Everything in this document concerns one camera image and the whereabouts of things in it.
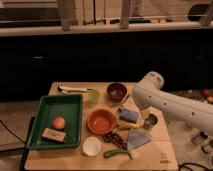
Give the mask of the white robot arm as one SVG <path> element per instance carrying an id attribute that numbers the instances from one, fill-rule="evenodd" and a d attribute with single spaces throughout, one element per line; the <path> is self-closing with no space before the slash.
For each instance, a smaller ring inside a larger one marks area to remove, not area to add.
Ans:
<path id="1" fill-rule="evenodd" d="M 152 106 L 213 136 L 213 105 L 164 92 L 163 85 L 158 72 L 148 72 L 132 89 L 135 105 L 140 110 Z"/>

